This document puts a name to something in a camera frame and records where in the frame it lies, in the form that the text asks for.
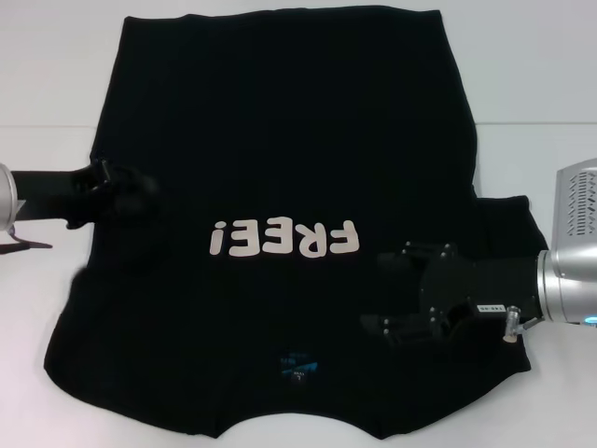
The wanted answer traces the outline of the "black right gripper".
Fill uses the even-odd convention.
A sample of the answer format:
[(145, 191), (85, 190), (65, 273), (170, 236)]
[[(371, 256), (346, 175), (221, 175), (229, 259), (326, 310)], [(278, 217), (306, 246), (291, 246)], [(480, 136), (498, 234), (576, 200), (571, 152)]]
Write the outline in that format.
[(502, 339), (515, 343), (541, 322), (537, 259), (459, 256), (454, 242), (407, 241), (376, 256), (378, 279), (420, 279), (422, 314), (363, 314), (359, 322), (375, 342), (389, 347), (439, 344), (469, 322), (495, 321)]

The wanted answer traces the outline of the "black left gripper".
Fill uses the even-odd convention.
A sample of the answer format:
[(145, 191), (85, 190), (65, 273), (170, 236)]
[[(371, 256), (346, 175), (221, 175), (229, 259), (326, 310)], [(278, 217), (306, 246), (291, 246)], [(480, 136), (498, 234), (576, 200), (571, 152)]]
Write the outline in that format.
[(17, 221), (63, 219), (68, 229), (79, 229), (96, 220), (146, 217), (156, 205), (153, 178), (104, 159), (74, 171), (11, 174), (20, 207)]

